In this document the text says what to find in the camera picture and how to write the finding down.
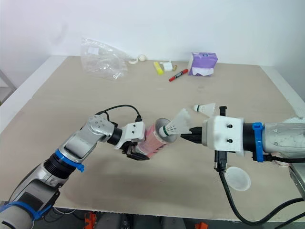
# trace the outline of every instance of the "pink shuttlecock tube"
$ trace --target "pink shuttlecock tube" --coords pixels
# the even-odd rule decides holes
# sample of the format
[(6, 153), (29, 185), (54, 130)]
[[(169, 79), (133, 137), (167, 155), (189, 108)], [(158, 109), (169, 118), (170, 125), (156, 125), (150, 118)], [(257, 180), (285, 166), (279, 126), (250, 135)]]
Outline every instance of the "pink shuttlecock tube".
[(166, 145), (174, 142), (177, 139), (177, 135), (162, 137), (158, 133), (160, 127), (168, 124), (169, 122), (170, 121), (165, 118), (159, 118), (154, 125), (150, 126), (146, 130), (145, 141), (138, 143), (136, 146), (136, 151), (151, 158)]

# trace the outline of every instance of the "silver robot arm segment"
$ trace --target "silver robot arm segment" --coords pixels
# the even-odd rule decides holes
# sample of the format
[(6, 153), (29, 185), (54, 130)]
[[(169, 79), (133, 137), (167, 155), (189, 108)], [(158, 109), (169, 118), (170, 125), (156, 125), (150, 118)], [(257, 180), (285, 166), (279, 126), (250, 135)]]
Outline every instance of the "silver robot arm segment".
[(20, 182), (9, 203), (0, 208), (0, 229), (30, 229), (34, 220), (46, 215), (60, 195), (59, 188), (76, 168), (81, 172), (84, 170), (81, 163), (98, 142), (122, 146), (126, 141), (144, 139), (143, 122), (128, 124), (123, 129), (133, 131), (132, 137), (126, 133), (122, 135), (121, 129), (101, 115), (90, 117), (49, 159)]

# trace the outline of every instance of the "yellow object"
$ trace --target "yellow object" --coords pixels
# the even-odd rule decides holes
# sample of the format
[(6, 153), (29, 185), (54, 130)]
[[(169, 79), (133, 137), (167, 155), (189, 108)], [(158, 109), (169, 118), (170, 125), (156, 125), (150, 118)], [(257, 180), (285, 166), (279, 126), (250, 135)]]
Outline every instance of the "yellow object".
[(163, 74), (163, 70), (162, 70), (161, 66), (159, 65), (159, 63), (158, 62), (154, 62), (153, 65), (154, 65), (155, 69), (157, 70), (157, 73), (159, 75), (162, 75)]

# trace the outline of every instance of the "clear plastic bag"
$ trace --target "clear plastic bag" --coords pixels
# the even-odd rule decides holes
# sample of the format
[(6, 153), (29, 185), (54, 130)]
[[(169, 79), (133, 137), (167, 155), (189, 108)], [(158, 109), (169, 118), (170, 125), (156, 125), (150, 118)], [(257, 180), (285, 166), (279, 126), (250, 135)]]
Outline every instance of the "clear plastic bag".
[(131, 56), (110, 45), (83, 38), (81, 40), (81, 62), (86, 73), (100, 78), (116, 80), (126, 75), (125, 61)]

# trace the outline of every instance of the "black cable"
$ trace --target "black cable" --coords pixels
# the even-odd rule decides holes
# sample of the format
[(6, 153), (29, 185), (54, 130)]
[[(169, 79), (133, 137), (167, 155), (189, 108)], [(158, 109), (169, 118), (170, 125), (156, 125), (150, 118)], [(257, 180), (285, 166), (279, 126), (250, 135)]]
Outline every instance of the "black cable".
[(56, 212), (55, 210), (54, 210), (54, 208), (52, 208), (52, 211), (53, 211), (53, 213), (55, 214), (55, 215), (64, 215), (64, 214), (62, 214), (62, 213), (59, 213), (59, 212)]
[(286, 225), (292, 223), (293, 221), (296, 221), (297, 219), (300, 219), (300, 218), (302, 218), (302, 217), (304, 217), (304, 216), (305, 216), (305, 212), (303, 212), (302, 214), (297, 215), (297, 216), (291, 218), (290, 220), (287, 220), (285, 223), (282, 223), (281, 225), (277, 226), (277, 227), (274, 228), (274, 229), (280, 229), (280, 228), (282, 228), (282, 227), (284, 227), (284, 226), (286, 226)]
[(110, 121), (109, 114), (107, 112), (104, 113), (107, 115), (107, 120)]
[(77, 216), (77, 215), (75, 214), (75, 212), (73, 212), (72, 215), (73, 215), (75, 218), (79, 219), (79, 220), (82, 220), (82, 221), (85, 220), (85, 218), (81, 218), (81, 217)]
[(297, 202), (302, 202), (304, 201), (303, 198), (295, 198), (295, 199), (292, 199), (292, 200), (289, 200), (279, 206), (277, 206), (272, 212), (270, 212), (268, 215), (266, 215), (264, 218), (262, 218), (261, 220), (259, 221), (248, 221), (246, 220), (244, 217), (241, 216), (241, 214), (238, 212), (235, 204), (234, 204), (234, 201), (233, 201), (233, 198), (231, 196), (231, 192), (230, 192), (230, 189), (228, 187), (228, 184), (225, 180), (225, 177), (224, 177), (224, 172), (222, 171), (219, 171), (219, 176), (220, 176), (220, 179), (221, 179), (221, 182), (224, 186), (224, 190), (225, 190), (225, 193), (228, 197), (228, 201), (229, 201), (229, 204), (234, 212), (234, 214), (245, 224), (249, 225), (249, 226), (258, 226), (258, 225), (262, 225), (264, 223), (266, 223), (269, 219), (271, 219), (275, 214), (277, 214), (280, 210), (286, 208), (287, 206), (291, 205), (291, 204), (294, 204), (294, 203), (297, 203)]
[(65, 214), (62, 214), (60, 217), (58, 217), (57, 219), (52, 220), (52, 221), (46, 220), (46, 217), (47, 217), (47, 216), (45, 216), (45, 217), (43, 218), (43, 220), (46, 221), (47, 223), (53, 223), (53, 222), (56, 222), (56, 221), (60, 220), (60, 219), (61, 219), (62, 217), (64, 217), (64, 216), (65, 216)]
[(305, 158), (282, 158), (282, 157), (273, 156), (272, 159), (274, 161), (281, 161), (281, 162), (286, 162), (286, 163), (304, 163), (305, 162)]
[(100, 112), (96, 113), (95, 115), (101, 115), (101, 114), (103, 114), (103, 113), (105, 113), (105, 112), (107, 112), (107, 111), (109, 111), (109, 110), (112, 110), (112, 109), (115, 109), (115, 108), (119, 108), (119, 107), (125, 107), (125, 106), (126, 106), (126, 107), (131, 107), (133, 110), (136, 111), (137, 115), (138, 115), (139, 117), (141, 117), (141, 115), (140, 115), (139, 111), (137, 110), (137, 108), (135, 108), (135, 107), (132, 106), (132, 105), (128, 105), (128, 104), (113, 106), (113, 107), (110, 107), (110, 108), (108, 108), (108, 109), (106, 109), (106, 110), (100, 111)]

